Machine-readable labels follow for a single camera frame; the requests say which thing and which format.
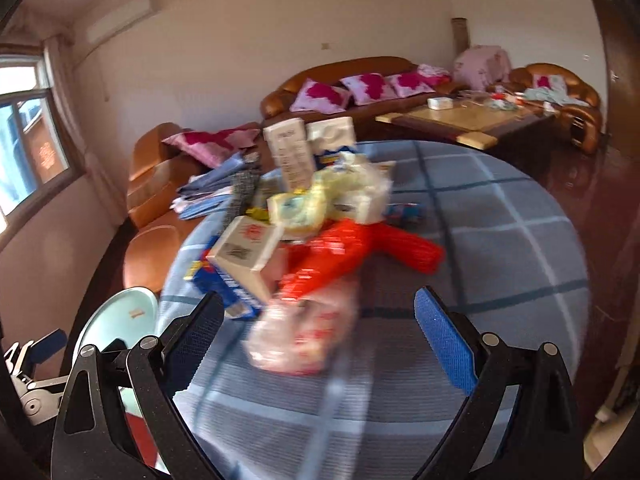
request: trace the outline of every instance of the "pink blanket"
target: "pink blanket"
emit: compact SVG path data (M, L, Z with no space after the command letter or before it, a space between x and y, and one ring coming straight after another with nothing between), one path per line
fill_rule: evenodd
M509 55L499 46L475 45L458 56L453 80L468 84L472 90L484 90L497 81L508 81Z

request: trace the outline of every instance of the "chair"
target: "chair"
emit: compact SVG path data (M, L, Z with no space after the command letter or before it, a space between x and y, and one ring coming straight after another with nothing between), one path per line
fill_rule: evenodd
M551 63L533 63L523 68L515 68L509 74L509 82L501 83L507 90L524 92L533 87L533 75L561 75L567 86L569 97L587 102L588 106L565 105L560 109L559 125L565 138L580 147L585 153L598 149L602 130L600 96L595 89L585 83L570 70ZM572 134L578 129L580 136Z

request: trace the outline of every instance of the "round table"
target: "round table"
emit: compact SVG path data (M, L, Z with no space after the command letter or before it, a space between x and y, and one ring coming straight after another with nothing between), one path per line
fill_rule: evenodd
M290 377L253 368L250 322L225 320L191 385L174 401L226 478L412 478L463 401L414 319L431 285L479 332L507 344L556 343L573 375L590 295L574 228L556 201L507 163L461 146L363 142L374 162L396 160L392 202L422 205L415 232L447 257L434 275L375 254L361 269L361 319L327 370ZM213 213L187 238L162 292L156 333L201 294L184 275L222 222ZM490 462L511 414L507 391L477 463Z

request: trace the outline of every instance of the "pillow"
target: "pillow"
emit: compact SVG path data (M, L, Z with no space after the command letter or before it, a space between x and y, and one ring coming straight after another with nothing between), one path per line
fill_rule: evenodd
M339 114L346 110L350 96L349 91L344 88L307 79L289 111L303 112L308 110L321 114Z
M425 78L427 85L438 86L452 81L451 74L445 68L427 64L418 65L418 74Z
M239 150L254 146L254 139L259 133L260 130L253 125L220 130L214 134L183 130L162 142L188 153L209 168L217 168Z
M566 94L566 81L561 75L533 75L533 88L548 88Z
M378 73L353 75L340 81L351 90L358 106L398 98L389 83Z
M398 97L411 97L412 95L435 92L428 85L427 78L418 72L390 75L386 80L394 88Z

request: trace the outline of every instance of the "brown leather sofa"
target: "brown leather sofa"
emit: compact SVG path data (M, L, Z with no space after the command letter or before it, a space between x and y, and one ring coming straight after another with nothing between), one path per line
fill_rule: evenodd
M180 220L169 209L177 188L189 177L209 171L193 157L162 142L180 130L178 124L160 124L140 137L133 149L127 209L139 231L125 254L125 288L146 286L159 294L182 242L202 221Z
M509 74L509 82L502 85L510 91L524 92L533 87L533 75L561 75L566 81L569 97L585 101L589 106L565 105L560 108L559 124L562 135L570 139L585 153L594 153L598 148L602 130L602 113L598 93L570 70L551 63L533 63L515 68ZM584 137L572 137L572 126L584 131Z
M425 104L430 97L450 95L468 88L463 84L451 82L434 88L437 94L419 94L412 97L382 101L365 106L351 106L341 114L325 115L318 112L289 112L289 107L293 104L293 101L295 101L298 92L307 78L314 79L321 83L340 86L340 79L343 77L367 72L378 72L383 76L389 76L401 72L409 72L416 68L417 65L408 59L394 56L362 57L309 68L286 80L278 89L271 92L262 100L260 103L260 111L264 118L263 126L269 126L270 124L294 117L302 118L305 123L313 123L334 117L349 116L353 118L356 136L359 140L363 140L367 138L370 130L380 126L380 124L376 124L375 121L375 117L378 115L410 110L411 108Z

